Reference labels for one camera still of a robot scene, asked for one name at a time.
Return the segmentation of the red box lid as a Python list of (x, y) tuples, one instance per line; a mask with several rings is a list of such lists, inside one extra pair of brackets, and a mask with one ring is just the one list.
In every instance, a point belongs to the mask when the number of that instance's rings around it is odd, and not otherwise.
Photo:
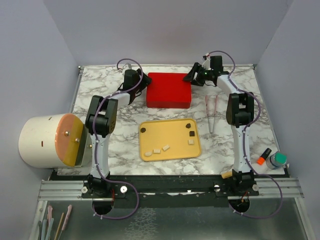
[(191, 101), (192, 88), (189, 81), (183, 81), (185, 73), (150, 72), (152, 79), (146, 90), (146, 101)]

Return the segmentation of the pink silicone tongs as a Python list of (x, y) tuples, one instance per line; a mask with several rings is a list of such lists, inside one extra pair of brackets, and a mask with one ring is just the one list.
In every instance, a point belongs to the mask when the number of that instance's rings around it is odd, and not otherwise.
[(209, 133), (213, 135), (214, 129), (215, 129), (215, 119), (217, 114), (219, 96), (206, 95), (204, 100), (205, 100), (205, 107), (206, 107), (208, 130), (209, 130)]

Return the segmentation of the red chocolate box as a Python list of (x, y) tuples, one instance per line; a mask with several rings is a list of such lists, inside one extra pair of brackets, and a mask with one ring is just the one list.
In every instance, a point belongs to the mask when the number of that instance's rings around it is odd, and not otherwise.
[(160, 109), (188, 109), (191, 106), (191, 101), (173, 101), (173, 100), (147, 100), (146, 106), (148, 108)]

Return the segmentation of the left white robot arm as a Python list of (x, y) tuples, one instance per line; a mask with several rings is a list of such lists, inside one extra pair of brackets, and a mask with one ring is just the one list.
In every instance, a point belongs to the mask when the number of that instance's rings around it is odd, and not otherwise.
[(116, 127), (118, 108), (130, 105), (151, 82), (140, 68), (127, 69), (116, 92), (91, 98), (85, 119), (92, 144), (92, 167), (86, 183), (90, 194), (103, 198), (111, 192), (109, 141)]

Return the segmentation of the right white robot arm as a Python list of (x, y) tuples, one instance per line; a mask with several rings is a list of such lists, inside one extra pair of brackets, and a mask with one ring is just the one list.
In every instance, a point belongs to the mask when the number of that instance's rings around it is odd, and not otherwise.
[(226, 121), (233, 135), (234, 164), (232, 176), (225, 179), (226, 192), (240, 196), (255, 182), (251, 167), (249, 133), (254, 120), (254, 95), (240, 89), (231, 78), (231, 72), (224, 70), (223, 57), (207, 53), (202, 64), (196, 62), (183, 78), (191, 85), (202, 87), (213, 83), (228, 97)]

